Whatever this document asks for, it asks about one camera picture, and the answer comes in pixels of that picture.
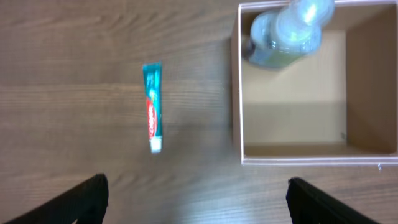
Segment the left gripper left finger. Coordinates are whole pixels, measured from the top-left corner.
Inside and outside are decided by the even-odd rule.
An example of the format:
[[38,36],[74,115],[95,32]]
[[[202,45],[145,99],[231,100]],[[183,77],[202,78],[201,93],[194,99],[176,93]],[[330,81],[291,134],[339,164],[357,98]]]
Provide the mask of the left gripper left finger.
[[108,180],[96,174],[7,224],[102,224],[109,199]]

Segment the green Colgate toothpaste tube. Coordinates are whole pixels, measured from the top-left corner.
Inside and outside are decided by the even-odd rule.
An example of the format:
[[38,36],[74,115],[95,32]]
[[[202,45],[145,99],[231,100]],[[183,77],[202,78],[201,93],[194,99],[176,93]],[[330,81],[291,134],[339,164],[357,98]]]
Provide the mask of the green Colgate toothpaste tube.
[[162,62],[142,66],[146,96],[147,127],[151,153],[162,150]]

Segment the clear pump bottle blue liquid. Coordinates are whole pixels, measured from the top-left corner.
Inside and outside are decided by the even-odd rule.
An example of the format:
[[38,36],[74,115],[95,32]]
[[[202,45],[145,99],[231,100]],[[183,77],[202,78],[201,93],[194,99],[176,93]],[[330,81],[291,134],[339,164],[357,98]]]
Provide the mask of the clear pump bottle blue liquid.
[[245,58],[260,67],[281,69],[316,52],[334,10],[333,0],[298,0],[263,12],[251,25]]

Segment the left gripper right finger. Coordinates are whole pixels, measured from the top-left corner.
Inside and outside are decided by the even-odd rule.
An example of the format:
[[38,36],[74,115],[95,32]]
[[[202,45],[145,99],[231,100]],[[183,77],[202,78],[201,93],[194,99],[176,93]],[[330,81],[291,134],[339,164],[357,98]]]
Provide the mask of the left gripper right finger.
[[286,201],[293,224],[377,224],[299,177],[289,179]]

